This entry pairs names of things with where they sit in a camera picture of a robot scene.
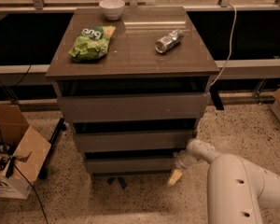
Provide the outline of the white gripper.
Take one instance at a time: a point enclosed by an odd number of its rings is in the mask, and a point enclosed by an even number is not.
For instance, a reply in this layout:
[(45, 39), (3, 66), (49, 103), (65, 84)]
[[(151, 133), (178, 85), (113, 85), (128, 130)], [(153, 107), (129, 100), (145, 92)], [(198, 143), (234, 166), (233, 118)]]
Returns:
[(182, 170), (190, 168), (191, 165), (196, 163), (196, 158), (188, 153), (186, 150), (182, 150), (175, 155), (175, 167), (168, 179), (167, 185), (173, 186), (183, 175)]

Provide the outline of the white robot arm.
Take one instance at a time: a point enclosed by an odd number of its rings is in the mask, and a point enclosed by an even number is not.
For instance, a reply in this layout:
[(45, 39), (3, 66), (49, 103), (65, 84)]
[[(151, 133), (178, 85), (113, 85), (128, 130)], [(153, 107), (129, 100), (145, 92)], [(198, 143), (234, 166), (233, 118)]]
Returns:
[(280, 176), (238, 155), (222, 153), (199, 139), (175, 154), (167, 184), (173, 186), (191, 165), (205, 161), (208, 224), (263, 224), (262, 208), (280, 207)]

